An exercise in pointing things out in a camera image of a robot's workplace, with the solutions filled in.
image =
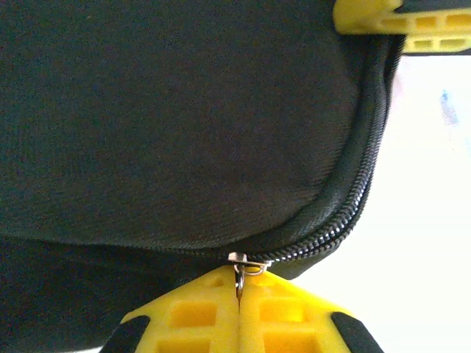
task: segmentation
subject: black bag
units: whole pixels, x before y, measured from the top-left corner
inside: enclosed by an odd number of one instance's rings
[[[404,37],[333,1],[0,5],[0,352],[102,345],[224,264],[288,279],[365,205]]]

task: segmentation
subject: zipper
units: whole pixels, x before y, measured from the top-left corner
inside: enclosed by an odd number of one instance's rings
[[[336,211],[335,215],[331,217],[331,221],[329,221],[326,226],[307,235],[302,240],[271,252],[247,254],[247,258],[245,258],[244,261],[271,264],[273,262],[278,263],[313,257],[335,248],[352,232],[353,227],[356,225],[363,211],[369,193],[369,186],[378,157],[380,138],[383,135],[386,125],[392,92],[392,79],[394,78],[399,64],[406,37],[402,35],[394,36],[393,41],[390,48],[393,52],[391,56],[393,60],[390,63],[386,60],[384,64],[386,66],[385,71],[388,71],[388,77],[382,76],[380,82],[377,81],[375,83],[375,117],[373,118],[370,128],[363,160],[361,161],[359,171],[344,205]],[[375,64],[378,65],[378,56],[376,56],[375,60]],[[228,258],[227,252],[218,252],[215,249],[166,249],[165,251],[190,255],[192,257],[204,257],[218,261],[234,262],[230,259],[230,256]]]

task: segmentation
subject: rectangular hole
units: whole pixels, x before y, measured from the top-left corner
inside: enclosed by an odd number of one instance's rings
[[[303,322],[304,305],[292,298],[267,299],[260,304],[260,320],[268,322]]]
[[[323,353],[312,332],[267,332],[263,343],[265,353]]]
[[[423,49],[431,49],[433,46],[433,42],[431,40],[416,40],[414,42],[414,48],[423,50]]]
[[[450,27],[471,26],[471,15],[450,15],[447,17],[446,24]]]
[[[390,31],[403,32],[407,30],[407,20],[404,18],[382,20],[381,24]]]
[[[205,339],[162,340],[157,353],[209,353],[210,342]]]
[[[419,17],[416,18],[415,24],[418,29],[432,29],[436,27],[435,17]]]
[[[170,327],[204,327],[216,324],[213,302],[179,302],[170,315]]]
[[[444,39],[440,40],[440,48],[461,49],[466,45],[465,39]]]

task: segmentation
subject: yellow plastic part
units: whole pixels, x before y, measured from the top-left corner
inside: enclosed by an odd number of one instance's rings
[[[235,283],[221,267],[127,314],[151,318],[136,353],[350,353],[330,319],[345,309],[270,273],[246,277],[239,309]]]
[[[337,0],[333,10],[342,34],[405,34],[406,51],[471,48],[471,6],[464,9],[395,13],[403,0]]]

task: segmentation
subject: metal zipper slider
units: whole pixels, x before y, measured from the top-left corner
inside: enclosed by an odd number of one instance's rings
[[[272,265],[272,262],[269,261],[267,263],[254,263],[253,261],[248,261],[247,255],[241,252],[231,252],[227,257],[227,260],[234,264],[236,277],[235,294],[237,295],[237,300],[240,305],[242,293],[244,291],[245,276],[258,276],[259,274],[263,274],[266,269]]]

